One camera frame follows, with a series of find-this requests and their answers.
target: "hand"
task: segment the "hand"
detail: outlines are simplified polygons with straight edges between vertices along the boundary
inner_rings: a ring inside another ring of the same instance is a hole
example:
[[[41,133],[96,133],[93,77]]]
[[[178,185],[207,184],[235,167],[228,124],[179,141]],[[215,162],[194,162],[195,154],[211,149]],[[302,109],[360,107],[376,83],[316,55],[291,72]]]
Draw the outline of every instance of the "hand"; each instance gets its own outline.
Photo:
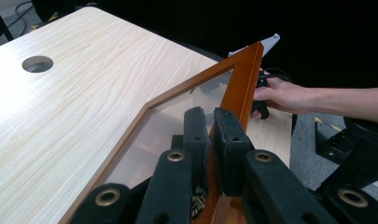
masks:
[[[254,100],[265,100],[268,107],[293,114],[309,112],[306,99],[309,89],[284,81],[277,77],[267,78],[269,87],[259,87],[255,90]],[[252,116],[257,119],[261,114],[255,111]]]

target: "wooden table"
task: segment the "wooden table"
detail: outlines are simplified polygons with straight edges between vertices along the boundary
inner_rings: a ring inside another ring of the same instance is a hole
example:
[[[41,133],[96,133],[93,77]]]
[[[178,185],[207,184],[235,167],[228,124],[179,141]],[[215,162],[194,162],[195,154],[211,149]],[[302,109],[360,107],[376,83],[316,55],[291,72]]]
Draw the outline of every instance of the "wooden table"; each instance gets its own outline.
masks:
[[[215,63],[92,7],[1,46],[0,223],[65,222],[144,104]],[[247,134],[288,165],[290,128],[272,111]]]

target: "floor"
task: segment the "floor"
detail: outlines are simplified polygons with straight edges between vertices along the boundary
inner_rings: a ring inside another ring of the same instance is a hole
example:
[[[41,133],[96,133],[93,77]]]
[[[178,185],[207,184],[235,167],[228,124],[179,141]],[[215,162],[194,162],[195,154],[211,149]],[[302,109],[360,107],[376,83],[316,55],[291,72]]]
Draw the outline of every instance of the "floor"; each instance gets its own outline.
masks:
[[[12,6],[17,6],[21,2],[24,2],[22,0],[11,1],[16,1],[16,5]],[[27,4],[27,6],[20,8],[20,13],[26,10],[30,5],[31,4]],[[15,15],[15,13],[11,14],[11,9],[15,8],[12,6],[9,5],[8,9],[8,6],[0,5],[0,11],[3,12],[2,17],[5,18],[5,23],[9,25],[9,30],[15,38],[20,37],[22,33],[28,33],[32,29],[31,26],[41,22],[35,14],[35,10],[31,8],[23,16],[24,20],[19,20],[12,24],[12,22],[19,17]],[[1,36],[0,45],[6,42],[6,38]],[[302,184],[309,189],[316,189],[321,181],[337,167],[334,163],[315,154],[315,118],[319,118],[326,123],[331,123],[341,128],[344,127],[343,118],[339,116],[316,113],[298,116],[296,128],[292,135],[290,170]],[[364,188],[364,190],[378,200],[378,182],[375,185]]]

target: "wire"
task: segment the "wire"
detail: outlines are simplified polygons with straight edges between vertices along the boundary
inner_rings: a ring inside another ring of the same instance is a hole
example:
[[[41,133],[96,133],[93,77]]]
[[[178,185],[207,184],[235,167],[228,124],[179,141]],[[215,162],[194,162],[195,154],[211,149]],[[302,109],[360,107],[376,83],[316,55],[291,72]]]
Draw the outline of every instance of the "wire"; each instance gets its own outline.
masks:
[[[16,8],[15,8],[15,12],[16,12],[17,15],[19,15],[19,17],[18,17],[16,20],[14,20],[11,24],[9,24],[9,25],[7,26],[7,27],[10,27],[11,25],[13,25],[14,23],[16,23],[17,21],[22,20],[22,21],[23,21],[23,30],[22,30],[20,36],[22,36],[22,35],[25,33],[25,30],[26,30],[26,20],[23,18],[23,16],[24,16],[29,10],[31,10],[32,7],[34,7],[34,5],[31,5],[30,7],[28,7],[28,8],[27,8],[22,14],[20,14],[20,13],[18,12],[18,9],[19,9],[21,6],[26,5],[26,4],[29,4],[29,3],[32,3],[32,1],[23,2],[23,3],[21,3],[21,4],[19,4],[19,5],[16,6]]]

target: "person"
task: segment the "person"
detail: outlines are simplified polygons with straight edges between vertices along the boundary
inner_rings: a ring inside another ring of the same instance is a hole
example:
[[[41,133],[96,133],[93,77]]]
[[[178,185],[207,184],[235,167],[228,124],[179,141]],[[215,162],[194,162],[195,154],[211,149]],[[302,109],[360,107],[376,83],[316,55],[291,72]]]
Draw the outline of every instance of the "person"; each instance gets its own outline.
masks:
[[[268,87],[258,87],[254,100],[293,114],[327,113],[378,123],[378,88],[305,88],[278,77],[267,78]],[[252,116],[261,118],[260,112]]]

